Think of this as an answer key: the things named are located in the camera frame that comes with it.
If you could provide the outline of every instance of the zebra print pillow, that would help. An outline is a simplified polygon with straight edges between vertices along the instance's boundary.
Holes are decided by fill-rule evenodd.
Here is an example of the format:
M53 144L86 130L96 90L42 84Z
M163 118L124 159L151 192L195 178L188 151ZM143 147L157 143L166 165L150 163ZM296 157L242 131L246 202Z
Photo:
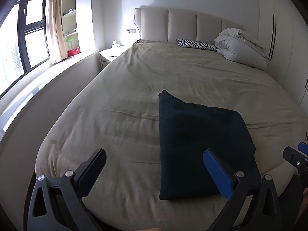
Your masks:
M215 45L209 44L203 41L177 39L177 44L179 47L182 47L182 48L193 48L193 49L217 51L217 48Z

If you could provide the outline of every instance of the red box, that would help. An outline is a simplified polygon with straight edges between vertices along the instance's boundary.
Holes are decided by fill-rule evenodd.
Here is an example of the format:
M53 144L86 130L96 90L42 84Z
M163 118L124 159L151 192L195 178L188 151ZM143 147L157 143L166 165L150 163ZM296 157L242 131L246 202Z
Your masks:
M80 48L76 48L76 49L72 49L70 51L67 52L68 57L73 56L73 55L77 55L80 53Z

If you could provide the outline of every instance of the window sill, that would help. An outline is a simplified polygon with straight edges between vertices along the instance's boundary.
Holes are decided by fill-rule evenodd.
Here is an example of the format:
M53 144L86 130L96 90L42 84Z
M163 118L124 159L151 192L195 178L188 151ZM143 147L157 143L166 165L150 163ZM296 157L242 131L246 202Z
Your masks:
M17 96L15 96L9 105L1 111L0 115L0 141L7 131L8 127L15 119L17 114L22 110L22 108L34 97L45 85L47 85L51 80L57 77L59 74L70 68L71 66L81 63L83 60L90 58L91 56L97 54L97 52L91 55L78 54L73 57L67 58L57 64L48 67L44 72L42 72L38 77L33 79L28 83Z

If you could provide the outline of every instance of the wardrobe door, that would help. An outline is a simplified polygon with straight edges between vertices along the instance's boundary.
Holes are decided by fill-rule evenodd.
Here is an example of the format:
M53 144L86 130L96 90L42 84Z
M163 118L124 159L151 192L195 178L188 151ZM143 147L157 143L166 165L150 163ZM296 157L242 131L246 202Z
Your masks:
M304 111L306 115L308 115L308 91L306 90L306 93L303 97L303 100L301 101L301 104L299 105L301 110Z
M275 30L267 73L282 85L289 67L293 46L293 19L290 0L274 0Z
M293 48L289 69L282 87L299 105L308 87L308 27L294 5L292 15L294 19Z
M269 53L272 41L274 40L274 18L275 6L274 0L259 0L260 4L260 21L258 41L265 46Z

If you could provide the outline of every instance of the upholstered headboard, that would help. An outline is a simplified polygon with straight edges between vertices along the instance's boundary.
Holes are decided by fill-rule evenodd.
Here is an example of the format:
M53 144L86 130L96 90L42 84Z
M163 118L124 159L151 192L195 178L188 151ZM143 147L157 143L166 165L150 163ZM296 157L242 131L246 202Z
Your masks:
M176 39L186 39L212 44L226 28L243 29L226 19L175 8L136 8L135 25L144 40L176 42Z

